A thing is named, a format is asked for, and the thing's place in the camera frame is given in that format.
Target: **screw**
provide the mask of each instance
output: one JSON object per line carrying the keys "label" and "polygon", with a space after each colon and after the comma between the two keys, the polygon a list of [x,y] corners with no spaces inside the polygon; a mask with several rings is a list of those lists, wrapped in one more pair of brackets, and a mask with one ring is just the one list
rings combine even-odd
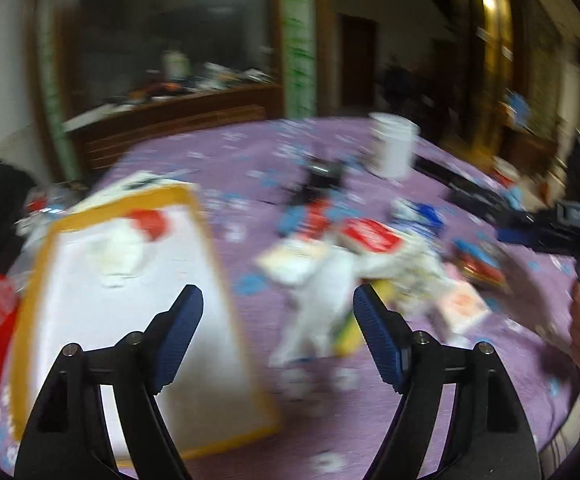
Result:
{"label": "screw", "polygon": [[66,357],[72,357],[79,351],[79,345],[77,343],[68,343],[64,348],[61,350],[61,353]]}
{"label": "screw", "polygon": [[137,345],[141,342],[141,339],[144,338],[143,332],[131,332],[126,336],[126,343],[128,345]]}
{"label": "screw", "polygon": [[417,330],[413,333],[414,342],[417,345],[427,345],[430,342],[430,335],[422,330]]}
{"label": "screw", "polygon": [[485,341],[481,341],[478,344],[478,351],[485,355],[490,355],[494,353],[494,347],[490,345],[490,343],[486,343]]}

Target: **yellow item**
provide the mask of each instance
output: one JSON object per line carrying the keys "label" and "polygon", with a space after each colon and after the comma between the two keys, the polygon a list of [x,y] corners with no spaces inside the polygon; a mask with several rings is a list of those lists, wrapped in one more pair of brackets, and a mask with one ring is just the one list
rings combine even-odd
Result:
{"label": "yellow item", "polygon": [[[372,280],[370,284],[381,301],[385,304],[392,303],[394,300],[394,286],[389,280]],[[352,355],[361,343],[363,342],[363,334],[356,322],[355,313],[350,311],[350,314],[345,318],[341,329],[335,336],[334,352],[337,357],[347,357]]]}

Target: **white board with yellow border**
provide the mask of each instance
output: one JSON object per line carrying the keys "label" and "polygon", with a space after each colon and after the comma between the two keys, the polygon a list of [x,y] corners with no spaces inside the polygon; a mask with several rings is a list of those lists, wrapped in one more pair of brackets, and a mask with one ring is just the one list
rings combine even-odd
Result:
{"label": "white board with yellow border", "polygon": [[[158,208],[171,232],[153,242],[143,272],[120,288],[103,286],[89,257],[92,241],[133,209]],[[20,308],[11,352],[10,387],[15,435],[25,422],[61,348],[112,346],[144,330],[191,283],[203,293],[203,317],[174,382],[156,397],[177,449],[185,458],[220,452],[278,428],[235,319],[230,296],[193,192],[167,186],[134,194],[55,223],[35,265]],[[111,388],[102,390],[106,423],[120,465],[128,448]]]}

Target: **bottle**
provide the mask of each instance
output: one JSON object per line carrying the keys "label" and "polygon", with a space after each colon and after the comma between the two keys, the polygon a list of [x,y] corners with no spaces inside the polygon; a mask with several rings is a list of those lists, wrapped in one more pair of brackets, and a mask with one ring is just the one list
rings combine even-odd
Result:
{"label": "bottle", "polygon": [[163,72],[166,81],[183,79],[190,75],[190,60],[174,44],[163,52]]}

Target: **purple bedspread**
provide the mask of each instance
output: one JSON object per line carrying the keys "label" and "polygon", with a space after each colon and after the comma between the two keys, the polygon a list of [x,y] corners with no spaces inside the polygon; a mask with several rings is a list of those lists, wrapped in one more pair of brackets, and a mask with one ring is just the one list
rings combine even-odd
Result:
{"label": "purple bedspread", "polygon": [[[238,124],[151,140],[133,148],[106,175],[100,187],[139,170],[170,174],[199,184],[198,194],[212,224],[215,244],[232,284],[251,352],[265,387],[274,394],[284,426],[276,436],[220,455],[186,463],[197,480],[289,480],[332,477],[359,480],[379,448],[399,403],[381,382],[365,346],[349,358],[298,363],[278,370],[267,366],[290,315],[283,291],[267,282],[254,257],[278,238],[276,223],[284,199],[281,186],[302,179],[301,162],[321,150],[328,158],[352,161],[370,140],[369,120],[270,121]],[[419,140],[417,153],[448,163],[479,182],[489,179],[439,148]],[[412,173],[396,184],[354,164],[345,178],[341,207],[379,221],[390,201],[405,197],[441,208],[444,240],[494,240],[494,229],[442,200],[445,188]],[[578,393],[568,356],[546,345],[534,332],[553,323],[567,334],[570,258],[504,247],[509,296],[487,298],[493,313],[468,333],[470,347],[487,340],[498,351],[525,408],[538,449],[566,419]],[[435,330],[425,318],[409,319],[413,329]],[[446,386],[437,428],[421,475],[438,465],[452,410],[453,388]],[[18,445],[9,432],[10,392],[0,395],[0,462],[12,473]]]}

